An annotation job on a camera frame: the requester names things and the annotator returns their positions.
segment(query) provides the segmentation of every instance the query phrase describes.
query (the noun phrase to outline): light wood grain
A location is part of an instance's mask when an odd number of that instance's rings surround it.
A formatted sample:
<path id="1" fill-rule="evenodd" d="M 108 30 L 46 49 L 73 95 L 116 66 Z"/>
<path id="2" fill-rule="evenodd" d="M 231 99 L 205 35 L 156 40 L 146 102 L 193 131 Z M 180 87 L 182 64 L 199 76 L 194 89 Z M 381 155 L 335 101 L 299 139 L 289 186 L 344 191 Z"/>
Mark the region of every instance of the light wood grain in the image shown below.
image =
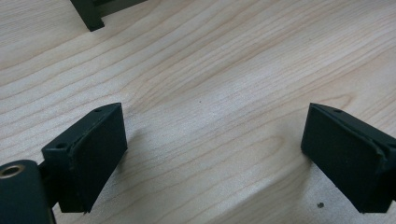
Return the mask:
<path id="1" fill-rule="evenodd" d="M 300 150 L 308 104 L 396 136 L 396 2 L 148 0 L 89 33 L 67 0 L 0 1 L 0 158 L 122 102 L 129 151 L 59 223 L 395 223 Z"/>

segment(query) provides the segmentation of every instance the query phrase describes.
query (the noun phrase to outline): wooden table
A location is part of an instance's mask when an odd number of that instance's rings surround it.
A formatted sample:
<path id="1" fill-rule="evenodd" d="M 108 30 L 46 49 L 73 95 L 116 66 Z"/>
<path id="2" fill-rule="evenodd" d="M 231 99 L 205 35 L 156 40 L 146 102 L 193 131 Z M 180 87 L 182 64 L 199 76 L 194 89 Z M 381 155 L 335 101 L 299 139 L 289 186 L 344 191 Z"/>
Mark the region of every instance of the wooden table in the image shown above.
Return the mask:
<path id="1" fill-rule="evenodd" d="M 129 151 L 59 223 L 395 223 L 300 150 L 310 102 L 396 136 L 396 1 L 148 0 L 88 32 L 67 0 L 0 4 L 0 158 L 122 102 Z"/>

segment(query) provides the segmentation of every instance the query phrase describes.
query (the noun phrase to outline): small hole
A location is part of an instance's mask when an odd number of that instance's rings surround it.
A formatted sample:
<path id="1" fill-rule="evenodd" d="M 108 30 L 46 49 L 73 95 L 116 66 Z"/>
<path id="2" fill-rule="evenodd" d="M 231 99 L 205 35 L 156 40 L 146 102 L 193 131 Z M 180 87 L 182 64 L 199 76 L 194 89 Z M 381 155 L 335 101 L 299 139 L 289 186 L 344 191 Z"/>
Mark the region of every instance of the small hole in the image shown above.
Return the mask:
<path id="1" fill-rule="evenodd" d="M 12 165 L 0 171 L 0 178 L 5 179 L 19 174 L 24 169 L 23 165 Z"/>
<path id="2" fill-rule="evenodd" d="M 67 147 L 66 143 L 60 143 L 60 144 L 56 145 L 56 148 L 64 148 L 64 147 Z"/>

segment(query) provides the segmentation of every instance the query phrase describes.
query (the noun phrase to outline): wooden surface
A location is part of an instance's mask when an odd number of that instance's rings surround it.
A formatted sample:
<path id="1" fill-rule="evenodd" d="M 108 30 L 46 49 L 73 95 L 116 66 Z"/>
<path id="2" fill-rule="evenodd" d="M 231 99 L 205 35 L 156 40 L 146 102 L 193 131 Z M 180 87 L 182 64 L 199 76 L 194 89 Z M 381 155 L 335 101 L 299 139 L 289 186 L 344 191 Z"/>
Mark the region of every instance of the wooden surface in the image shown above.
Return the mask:
<path id="1" fill-rule="evenodd" d="M 359 214 L 300 150 L 310 102 L 396 136 L 396 1 L 148 0 L 104 22 L 0 1 L 2 163 L 42 162 L 123 105 L 128 153 L 92 212 L 55 207 L 59 223 L 396 222 L 396 205 Z"/>

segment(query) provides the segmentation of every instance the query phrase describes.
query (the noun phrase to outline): black clamp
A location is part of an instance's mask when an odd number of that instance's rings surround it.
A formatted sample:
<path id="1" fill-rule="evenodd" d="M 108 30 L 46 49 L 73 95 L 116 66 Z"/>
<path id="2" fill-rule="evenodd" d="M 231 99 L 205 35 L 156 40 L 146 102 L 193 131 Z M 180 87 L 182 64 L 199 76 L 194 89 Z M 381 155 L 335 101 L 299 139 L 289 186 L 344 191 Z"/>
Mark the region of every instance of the black clamp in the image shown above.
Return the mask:
<path id="1" fill-rule="evenodd" d="M 102 17 L 147 0 L 70 0 L 87 28 L 92 32 L 105 27 Z"/>
<path id="2" fill-rule="evenodd" d="M 361 213 L 385 213 L 396 200 L 396 139 L 326 105 L 311 104 L 303 153 Z"/>
<path id="3" fill-rule="evenodd" d="M 0 223 L 56 223 L 51 207 L 90 212 L 127 149 L 121 104 L 98 107 L 42 149 L 0 166 Z"/>

